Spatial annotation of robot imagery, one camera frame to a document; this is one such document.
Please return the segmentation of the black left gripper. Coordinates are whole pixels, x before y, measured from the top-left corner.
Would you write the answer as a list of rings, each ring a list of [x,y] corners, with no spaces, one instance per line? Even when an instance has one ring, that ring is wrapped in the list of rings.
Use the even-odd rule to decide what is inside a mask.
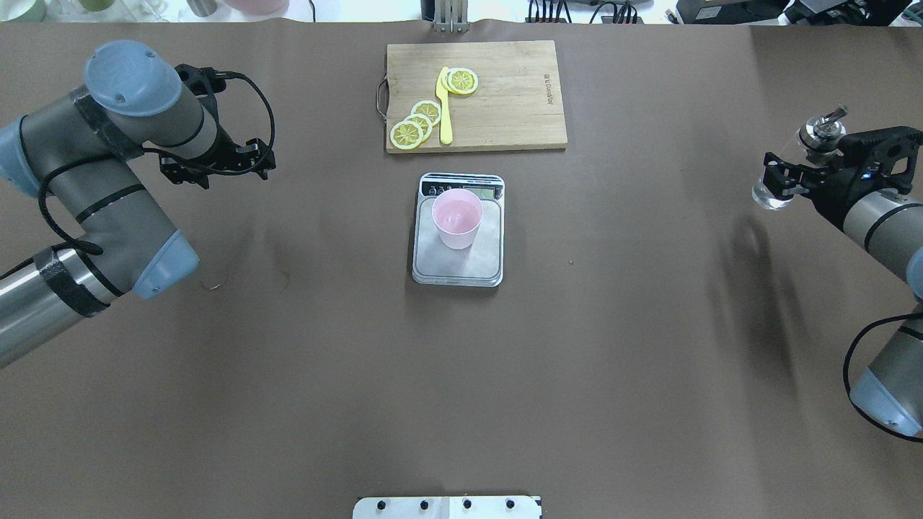
[[[267,180],[268,172],[276,167],[270,143],[252,138],[241,145],[235,143],[224,129],[218,131],[215,143],[201,157],[181,159],[176,154],[159,152],[159,171],[172,184],[188,183],[204,190],[210,187],[211,175],[236,177],[254,173]]]

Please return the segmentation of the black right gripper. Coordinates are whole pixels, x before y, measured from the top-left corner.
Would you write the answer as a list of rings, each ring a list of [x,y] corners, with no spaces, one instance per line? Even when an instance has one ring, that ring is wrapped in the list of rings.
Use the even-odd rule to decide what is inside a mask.
[[[764,186],[770,198],[788,203],[795,195],[837,229],[861,198],[879,190],[908,195],[913,186],[922,133],[911,127],[875,129],[846,135],[827,164],[791,164],[772,152],[764,155]]]

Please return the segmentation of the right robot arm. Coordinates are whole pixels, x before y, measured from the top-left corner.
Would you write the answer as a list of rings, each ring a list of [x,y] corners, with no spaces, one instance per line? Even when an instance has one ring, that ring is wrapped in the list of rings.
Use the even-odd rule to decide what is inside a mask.
[[[768,152],[753,200],[780,210],[804,198],[818,217],[890,277],[907,308],[891,305],[858,329],[841,364],[848,404],[870,426],[921,443],[921,131],[852,132],[817,117],[790,151]]]

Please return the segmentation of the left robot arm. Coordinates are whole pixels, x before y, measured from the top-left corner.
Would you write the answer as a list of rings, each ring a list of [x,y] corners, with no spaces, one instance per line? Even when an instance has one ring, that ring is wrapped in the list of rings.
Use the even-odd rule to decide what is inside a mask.
[[[126,293],[155,298],[197,270],[198,254],[129,164],[155,154],[175,185],[267,179],[274,139],[238,144],[221,127],[216,95],[229,80],[248,78],[112,40],[90,56],[82,85],[2,129],[2,177],[59,237],[2,275],[4,367]]]

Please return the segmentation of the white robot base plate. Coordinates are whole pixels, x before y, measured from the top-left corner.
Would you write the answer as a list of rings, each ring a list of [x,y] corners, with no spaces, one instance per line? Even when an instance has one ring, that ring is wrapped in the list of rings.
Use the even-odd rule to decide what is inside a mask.
[[[468,495],[369,497],[357,500],[353,518],[543,518],[540,497]]]

